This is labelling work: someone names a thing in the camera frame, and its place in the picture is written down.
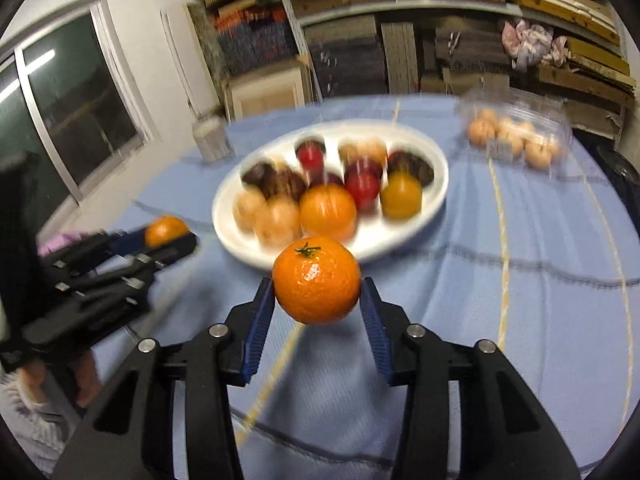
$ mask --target metal shelf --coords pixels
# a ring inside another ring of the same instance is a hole
[[[586,28],[580,27],[575,23],[556,18],[551,14],[539,12],[538,10],[527,9],[526,7],[520,7],[515,4],[497,4],[476,0],[380,0],[366,4],[338,7],[337,9],[318,12],[317,14],[300,16],[297,19],[301,27],[308,27],[309,25],[315,25],[316,23],[328,22],[338,18],[346,18],[347,16],[370,14],[372,12],[385,12],[388,10],[409,9],[480,10],[482,12],[494,12],[495,14],[503,14],[505,16],[527,18],[528,20],[547,23],[553,27],[564,28],[570,33],[596,43],[615,54],[621,54],[620,47],[605,40],[604,38],[601,38],[597,34],[593,34]]]

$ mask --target table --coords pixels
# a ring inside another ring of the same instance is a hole
[[[133,229],[171,213],[187,221],[201,247],[161,273],[151,292],[155,311],[136,329],[162,344],[181,342],[252,298],[263,273],[226,253],[210,216],[217,186],[242,157],[319,121],[397,121],[439,143],[450,165],[449,192],[423,232],[364,265],[363,274],[373,277],[383,300],[402,305],[412,322],[441,338],[466,345],[496,341],[586,473],[640,397],[633,334],[640,322],[638,236],[578,142],[555,178],[521,165],[488,164],[467,145],[456,102],[382,96],[274,112],[228,127],[235,158],[206,164],[194,152],[168,168],[114,227]],[[101,376],[130,348],[124,331],[99,344]],[[455,384],[451,389],[455,394]],[[389,477],[404,389],[388,388],[377,375],[358,309],[338,324],[301,328],[276,308],[258,374],[246,388],[230,388],[229,398],[248,480]],[[184,402],[183,387],[176,402]],[[459,464],[459,411],[452,402],[452,475]],[[179,411],[174,433],[176,475],[186,478]]]

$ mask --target silver bolt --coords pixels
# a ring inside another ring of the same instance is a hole
[[[481,339],[478,343],[478,348],[482,353],[492,354],[495,352],[495,343],[493,341],[489,341],[488,339]]]
[[[153,339],[143,339],[138,343],[138,350],[143,354],[148,354],[156,347],[156,342]]]
[[[209,335],[212,337],[224,337],[228,332],[229,328],[223,323],[218,323],[209,327]]]
[[[426,333],[427,333],[427,329],[422,325],[418,325],[416,323],[411,324],[406,328],[406,334],[409,337],[415,337],[415,338],[424,337]]]
[[[145,282],[137,278],[123,278],[123,280],[127,285],[133,288],[136,288],[137,290],[140,290],[142,287],[145,286]]]

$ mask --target plastic container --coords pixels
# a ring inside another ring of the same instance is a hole
[[[458,113],[470,143],[487,156],[561,172],[573,139],[561,103],[513,88],[475,88],[460,98]]]

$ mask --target white plate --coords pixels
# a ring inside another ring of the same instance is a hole
[[[449,186],[449,165],[442,150],[429,137],[413,128],[388,121],[353,120],[313,124],[281,136],[247,155],[218,188],[212,204],[213,227],[226,250],[244,263],[269,270],[281,249],[265,248],[253,234],[243,233],[236,226],[232,211],[236,197],[243,189],[241,172],[265,157],[284,158],[292,168],[299,169],[294,146],[309,136],[324,138],[325,167],[338,174],[342,174],[339,171],[338,144],[345,140],[358,141],[373,137],[384,140],[388,148],[409,147],[433,166],[434,181],[423,191],[419,215],[407,222],[388,222],[382,214],[359,220],[355,237],[345,244],[358,261],[369,260],[402,245],[427,225],[442,206]]]

